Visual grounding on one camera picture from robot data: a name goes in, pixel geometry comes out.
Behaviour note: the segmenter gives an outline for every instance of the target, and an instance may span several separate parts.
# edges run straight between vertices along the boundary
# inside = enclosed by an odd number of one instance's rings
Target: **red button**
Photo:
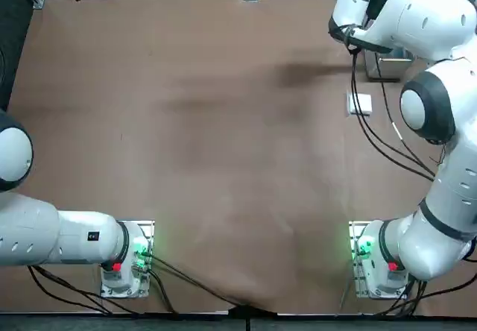
[[[397,264],[395,262],[389,262],[388,263],[388,268],[389,268],[389,271],[396,271],[397,270]]]

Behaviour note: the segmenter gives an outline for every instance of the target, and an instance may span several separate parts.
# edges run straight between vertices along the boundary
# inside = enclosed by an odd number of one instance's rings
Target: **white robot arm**
[[[25,129],[0,111],[0,265],[100,264],[109,295],[138,296],[144,280],[135,267],[144,262],[141,252],[151,251],[140,226],[7,192],[27,177],[32,162]]]
[[[443,163],[416,212],[372,221],[362,260],[371,297],[396,297],[408,273],[430,280],[450,271],[477,236],[476,9],[467,0],[387,0],[363,28],[370,0],[337,0],[330,35],[385,53],[403,47],[429,62],[402,88],[405,123],[434,144]]]

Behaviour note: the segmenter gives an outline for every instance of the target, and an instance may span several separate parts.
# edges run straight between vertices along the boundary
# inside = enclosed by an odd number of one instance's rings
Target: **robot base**
[[[357,297],[397,299],[405,291],[408,272],[390,271],[379,249],[381,225],[382,221],[349,223]]]
[[[101,268],[101,296],[117,298],[147,297],[149,295],[154,221],[122,221],[129,232],[129,250],[119,270]]]

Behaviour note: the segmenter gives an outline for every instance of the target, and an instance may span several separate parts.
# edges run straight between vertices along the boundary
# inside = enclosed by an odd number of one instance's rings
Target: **brown cloth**
[[[351,58],[327,33],[333,0],[47,0],[34,14],[10,112],[34,141],[21,193],[58,209],[154,219],[154,253],[222,294],[275,312],[338,312],[350,278],[348,221],[413,212],[429,182],[396,167],[347,116]],[[380,85],[370,124],[398,146]],[[408,144],[401,85],[387,84]],[[97,266],[52,268],[99,290]],[[74,309],[25,268],[0,269],[0,309]],[[468,265],[432,281],[454,286]],[[164,276],[181,312],[229,304]],[[70,291],[49,288],[62,296]],[[162,311],[155,288],[136,311]],[[422,302],[427,315],[477,316],[475,288]],[[358,300],[342,312],[388,304]]]

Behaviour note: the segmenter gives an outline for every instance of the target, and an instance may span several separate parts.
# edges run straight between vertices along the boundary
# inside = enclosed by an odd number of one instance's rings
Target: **cable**
[[[35,284],[37,284],[37,286],[40,288],[41,291],[43,291],[45,294],[47,294],[49,297],[52,297],[54,298],[55,300],[58,300],[58,301],[62,301],[64,303],[67,303],[69,305],[75,305],[75,306],[80,306],[80,307],[83,307],[85,309],[90,309],[90,310],[94,310],[96,312],[100,312],[101,314],[103,315],[108,315],[107,312],[105,312],[104,310],[102,309],[99,309],[97,307],[94,307],[94,306],[88,306],[88,305],[85,305],[84,303],[76,303],[74,301],[70,301],[70,300],[67,300],[67,299],[63,299],[62,297],[59,297],[59,296],[56,296],[54,294],[52,294],[51,292],[49,292],[48,290],[45,289],[45,287],[41,284],[41,282],[37,279],[37,276],[35,275],[35,273],[33,272],[33,268],[31,266],[28,266],[28,271],[30,271],[30,275],[31,277],[33,278],[33,281],[35,282]]]
[[[177,314],[178,312],[172,306],[171,300],[169,299],[169,296],[167,295],[167,292],[165,291],[164,284],[162,283],[162,280],[159,278],[159,275],[154,273],[154,271],[152,270],[149,270],[149,274],[156,280],[156,283],[159,286],[159,289],[162,295],[162,301],[164,302],[164,305],[167,311],[169,311],[172,314]]]
[[[52,274],[51,272],[45,270],[44,268],[41,268],[39,266],[34,266],[33,267],[38,273],[40,273],[44,278],[52,281],[53,283],[56,283],[58,285],[61,285],[63,286],[64,288],[67,288],[67,289],[70,289],[71,291],[75,291],[77,292],[78,294],[82,294],[84,297],[88,298],[88,300],[90,300],[90,298],[88,296],[93,296],[93,297],[97,297],[98,299],[100,300],[104,300],[104,301],[107,301],[108,303],[120,308],[121,310],[125,311],[125,312],[129,312],[130,314],[132,315],[141,315],[140,313],[138,312],[135,312],[133,310],[130,310],[124,306],[122,306],[120,303],[117,303],[107,297],[103,297],[103,296],[100,296],[99,294],[96,294],[94,292],[90,292],[90,291],[86,291],[86,290],[81,290],[81,289],[78,289],[76,287],[74,287],[72,284],[68,283],[66,280],[62,279],[61,277],[58,277],[54,274]]]
[[[221,299],[222,301],[226,301],[228,303],[231,303],[232,305],[234,306],[240,306],[241,304],[240,303],[237,303],[235,301],[232,301],[230,299],[227,299],[223,296],[220,296],[218,293],[216,293],[215,291],[213,291],[212,289],[208,288],[207,286],[205,286],[204,284],[202,283],[199,283],[196,279],[192,278],[192,277],[189,277],[188,275],[184,274],[182,271],[180,271],[179,269],[175,268],[173,265],[167,263],[166,261],[158,258],[157,256],[154,256],[153,254],[151,253],[142,253],[142,255],[144,256],[149,256],[150,258],[160,262],[161,264],[165,265],[166,267],[170,268],[172,271],[174,271],[175,273],[179,274],[181,276],[181,279],[182,277],[186,280],[184,281],[187,281],[188,283],[191,283],[192,285],[194,286],[197,286],[198,288],[200,289],[203,289],[204,291],[207,291],[209,294],[215,296],[216,298],[219,298]]]
[[[477,274],[475,274],[470,280],[466,281],[466,282],[463,283],[463,284],[460,284],[459,286],[454,286],[453,288],[443,289],[443,290],[431,292],[430,294],[427,294],[427,295],[422,296],[422,297],[420,298],[420,300],[422,300],[422,299],[427,299],[428,297],[433,297],[433,296],[442,295],[442,294],[448,294],[448,293],[450,293],[450,292],[462,290],[462,289],[466,288],[467,286],[469,286],[470,284],[474,283],[476,280],[477,280]],[[410,304],[410,303],[415,302],[416,298],[404,302],[403,305],[408,305],[408,304]],[[393,311],[393,310],[395,310],[395,309],[398,309],[398,308],[400,308],[400,307],[401,307],[401,306],[395,306],[395,307],[393,307],[393,308],[389,308],[389,309],[386,310],[385,312],[379,312],[379,313],[374,314],[374,315],[375,315],[375,316],[383,316],[383,315],[385,315],[385,313],[391,312],[391,311]]]
[[[366,129],[364,128],[364,125],[363,125],[363,122],[364,124],[367,126],[367,128],[369,129],[369,131],[380,141],[382,142],[383,144],[385,144],[373,131],[373,129],[370,127],[370,125],[366,122],[366,119],[364,118],[364,115],[363,115],[363,112],[361,110],[361,106],[360,106],[360,103],[359,103],[359,99],[358,99],[358,91],[357,91],[357,88],[356,88],[356,59],[357,59],[357,56],[358,54],[355,53],[353,54],[353,67],[352,67],[352,71],[351,71],[351,96],[353,97],[353,104],[354,104],[354,107],[355,107],[355,111],[357,112],[356,113],[356,117],[358,118],[358,122],[359,122],[359,125],[364,133],[364,135],[366,136],[367,140],[369,141],[369,143],[384,157],[386,157],[388,160],[390,160],[392,163],[394,163],[395,165],[405,169],[406,171],[410,171],[410,172],[413,172],[421,177],[424,177],[426,178],[427,180],[430,180],[431,182],[433,181],[432,178],[430,178],[429,176],[425,175],[424,173],[420,172],[420,171],[416,171],[415,169],[412,169],[411,167],[408,167],[406,165],[403,165],[402,163],[396,161],[394,158],[388,156],[383,150],[381,150],[381,148],[379,148],[376,143],[370,138],[370,136],[367,134],[367,131]]]
[[[76,288],[71,285],[70,283],[68,283],[66,280],[63,280],[59,277],[56,277],[54,276],[53,274],[49,273],[49,271],[46,271],[45,269],[41,268],[41,267],[33,267],[33,269],[35,269],[35,271],[37,271],[38,273],[40,273],[44,278],[52,281],[53,283],[56,283],[58,285],[61,285],[62,287],[64,288],[67,288],[67,289],[70,289],[72,291],[77,291]],[[103,305],[101,305],[98,301],[94,300],[92,297],[90,297],[88,294],[83,294],[83,293],[80,293],[82,294],[86,299],[88,299],[89,301],[91,301],[92,303],[94,303],[96,306],[98,306],[99,308],[103,309],[106,313],[108,314],[112,314],[112,312],[110,310],[108,310],[106,307],[104,307]]]
[[[5,59],[5,54],[3,49],[0,48],[0,86],[3,84],[3,80],[5,79],[5,75],[7,74],[7,61]]]
[[[410,308],[410,312],[408,314],[409,316],[414,315],[416,312],[417,306],[419,305],[419,302],[423,298],[424,292],[426,291],[427,281],[420,281],[418,285],[419,287],[417,289],[417,296],[415,297],[413,306]]]
[[[374,53],[374,60],[376,61],[376,68],[378,69],[379,78],[382,79],[381,68],[379,68],[379,61],[378,61],[378,54],[377,53]],[[397,136],[401,140],[402,145],[405,147],[406,150],[408,150],[408,152],[411,154],[411,156],[415,159],[416,164],[418,164],[422,169],[426,170],[431,176],[435,177],[435,173],[433,171],[431,171],[431,169],[428,168],[424,164],[424,162],[422,160],[420,160],[419,157],[408,147],[408,145],[405,143],[403,137],[401,136],[401,133],[399,133],[399,130],[397,129],[396,124],[394,123],[394,120],[391,117],[391,111],[389,110],[388,97],[387,97],[387,94],[386,94],[385,85],[382,82],[382,80],[380,82],[381,82],[382,96],[385,100],[386,113],[388,113],[389,121],[393,125],[394,130],[396,131]]]

